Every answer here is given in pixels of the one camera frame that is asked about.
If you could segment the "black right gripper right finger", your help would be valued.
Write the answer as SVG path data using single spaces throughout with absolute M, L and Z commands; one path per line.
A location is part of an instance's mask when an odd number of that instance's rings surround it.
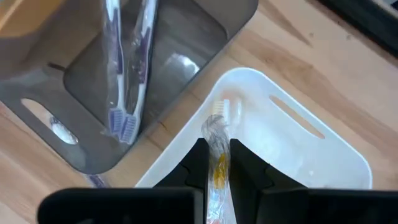
M 397 223 L 397 192 L 308 188 L 230 141 L 237 223 Z

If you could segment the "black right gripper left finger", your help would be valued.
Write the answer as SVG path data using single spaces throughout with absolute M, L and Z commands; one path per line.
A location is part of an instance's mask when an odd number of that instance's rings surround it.
M 204 224 L 209 146 L 203 139 L 153 187 L 69 188 L 45 197 L 38 223 Z

